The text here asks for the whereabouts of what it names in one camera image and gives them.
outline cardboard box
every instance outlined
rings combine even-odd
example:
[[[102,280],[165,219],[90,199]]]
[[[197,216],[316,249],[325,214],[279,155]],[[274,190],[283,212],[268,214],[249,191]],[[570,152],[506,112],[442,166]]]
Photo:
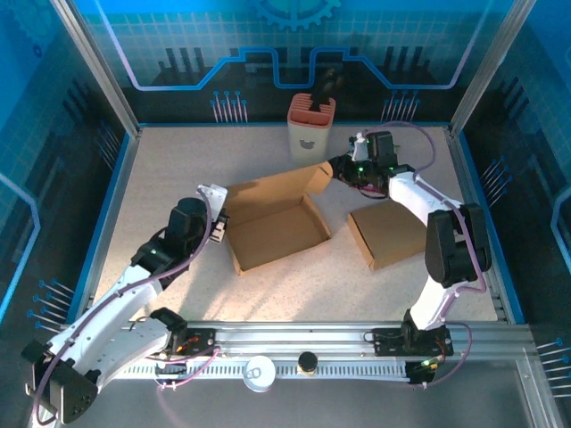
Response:
[[[331,239],[309,193],[329,184],[328,162],[228,188],[226,239],[239,275]]]
[[[426,228],[397,202],[384,201],[349,214],[349,228],[371,270],[425,250]]]

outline gear graphic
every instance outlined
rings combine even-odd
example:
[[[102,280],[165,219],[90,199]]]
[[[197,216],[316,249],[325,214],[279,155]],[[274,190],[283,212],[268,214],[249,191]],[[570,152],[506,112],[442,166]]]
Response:
[[[331,18],[339,0],[250,0],[259,18],[265,18],[269,25],[277,24],[279,29],[309,29],[311,24],[319,25],[323,18]]]
[[[36,43],[50,33],[54,24],[49,0],[0,0],[0,9],[11,11],[21,30]]]

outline round white object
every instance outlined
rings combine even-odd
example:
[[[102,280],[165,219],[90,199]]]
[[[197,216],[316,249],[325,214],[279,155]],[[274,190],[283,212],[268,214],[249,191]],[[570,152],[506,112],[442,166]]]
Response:
[[[271,359],[258,355],[244,369],[244,383],[254,392],[265,392],[276,379],[276,366]]]

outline brown cardboard box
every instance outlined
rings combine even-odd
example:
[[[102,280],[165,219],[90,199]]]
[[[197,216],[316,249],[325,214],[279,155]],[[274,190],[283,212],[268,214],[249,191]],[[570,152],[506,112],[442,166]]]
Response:
[[[324,162],[228,188],[227,241],[239,275],[331,239],[308,195],[323,192],[331,176]]]
[[[371,270],[425,250],[426,228],[397,202],[384,201],[349,214],[349,228]]]

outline speckled tabletop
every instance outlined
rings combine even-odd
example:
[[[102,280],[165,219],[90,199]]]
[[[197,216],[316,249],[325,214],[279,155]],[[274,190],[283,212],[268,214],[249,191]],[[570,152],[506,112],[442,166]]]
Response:
[[[329,157],[347,150],[362,128],[335,126]],[[399,162],[413,167],[430,159],[416,130],[391,128]],[[458,180],[441,128],[427,128],[438,149],[426,181],[461,200]],[[119,278],[137,248],[161,227],[179,199],[199,184],[231,185],[294,169],[286,126],[244,128],[146,128],[128,181],[103,266],[98,299]],[[333,180],[312,196],[333,239],[317,248],[238,276],[225,244],[209,243],[190,270],[139,315],[166,306],[188,320],[397,321],[426,281],[424,254],[371,272],[353,241],[347,215],[374,201]],[[489,294],[464,293],[449,319],[495,320]]]

